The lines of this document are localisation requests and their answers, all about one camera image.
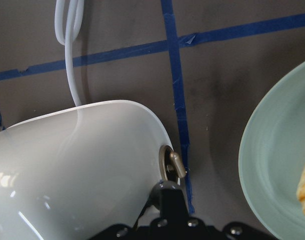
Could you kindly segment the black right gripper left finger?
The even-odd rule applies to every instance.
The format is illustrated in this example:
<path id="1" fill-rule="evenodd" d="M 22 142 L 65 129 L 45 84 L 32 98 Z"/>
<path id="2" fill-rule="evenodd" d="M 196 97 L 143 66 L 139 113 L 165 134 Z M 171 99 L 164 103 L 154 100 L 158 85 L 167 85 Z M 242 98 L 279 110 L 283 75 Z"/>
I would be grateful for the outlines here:
<path id="1" fill-rule="evenodd" d="M 134 229 L 125 224 L 113 224 L 96 235 L 91 240 L 175 240 L 175 213 L 171 206 L 171 197 L 175 190 L 162 190 L 156 203 L 159 204 L 159 217 L 155 218 L 149 226 Z"/>

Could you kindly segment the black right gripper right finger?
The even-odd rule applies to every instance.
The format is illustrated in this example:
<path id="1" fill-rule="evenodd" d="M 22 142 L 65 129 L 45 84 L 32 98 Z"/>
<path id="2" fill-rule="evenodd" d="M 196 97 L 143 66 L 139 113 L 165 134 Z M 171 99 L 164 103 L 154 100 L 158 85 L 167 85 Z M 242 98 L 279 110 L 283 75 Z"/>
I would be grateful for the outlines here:
<path id="1" fill-rule="evenodd" d="M 221 231 L 189 215 L 182 190 L 172 190 L 172 234 L 185 240 L 274 240 L 267 233 L 242 222 L 231 222 Z"/>

